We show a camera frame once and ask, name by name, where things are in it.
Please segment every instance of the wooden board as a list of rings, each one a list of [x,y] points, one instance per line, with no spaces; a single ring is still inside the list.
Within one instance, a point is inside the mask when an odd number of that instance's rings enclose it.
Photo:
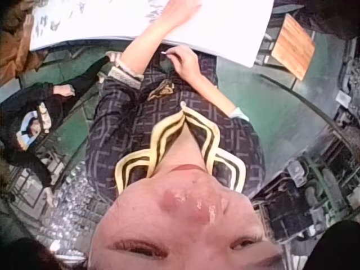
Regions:
[[[289,14],[286,14],[271,56],[299,80],[303,80],[314,55],[311,37]]]

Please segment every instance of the black jacket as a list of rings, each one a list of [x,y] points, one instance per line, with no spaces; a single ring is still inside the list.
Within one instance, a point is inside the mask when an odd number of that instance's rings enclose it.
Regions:
[[[24,116],[44,102],[51,118],[51,129],[56,129],[62,119],[62,104],[53,95],[53,85],[37,83],[19,90],[0,104],[0,140],[4,143],[3,157],[12,165],[29,168],[41,181],[43,187],[51,183],[51,175],[46,166],[31,151],[23,151],[16,133],[20,130]]]

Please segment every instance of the floor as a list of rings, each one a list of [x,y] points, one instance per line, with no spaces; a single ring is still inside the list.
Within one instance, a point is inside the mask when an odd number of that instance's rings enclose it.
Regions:
[[[333,117],[337,108],[338,75],[342,64],[345,42],[331,35],[316,34],[316,51],[310,68],[294,91],[300,93]],[[31,71],[22,78],[22,86],[36,82],[61,83],[81,74],[90,64],[108,50],[122,51],[126,42],[112,42],[106,47],[89,47],[75,60],[69,59],[68,51],[49,55],[47,61],[65,59],[63,62]],[[219,88],[249,116],[259,134],[267,167],[266,182],[283,170],[286,162],[306,148],[326,126],[310,109],[279,87],[261,78],[266,74],[285,85],[291,85],[293,76],[254,66],[252,69],[220,58],[218,60]],[[0,101],[9,95],[0,92]],[[55,148],[69,156],[79,147],[88,134],[89,118],[97,102],[87,102],[84,110],[75,113],[57,131]]]

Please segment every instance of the nose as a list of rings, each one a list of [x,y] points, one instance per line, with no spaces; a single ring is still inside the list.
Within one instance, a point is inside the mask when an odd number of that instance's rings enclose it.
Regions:
[[[219,188],[195,183],[179,191],[166,190],[160,207],[167,214],[182,221],[206,225],[214,224],[224,214],[227,204],[228,200]]]

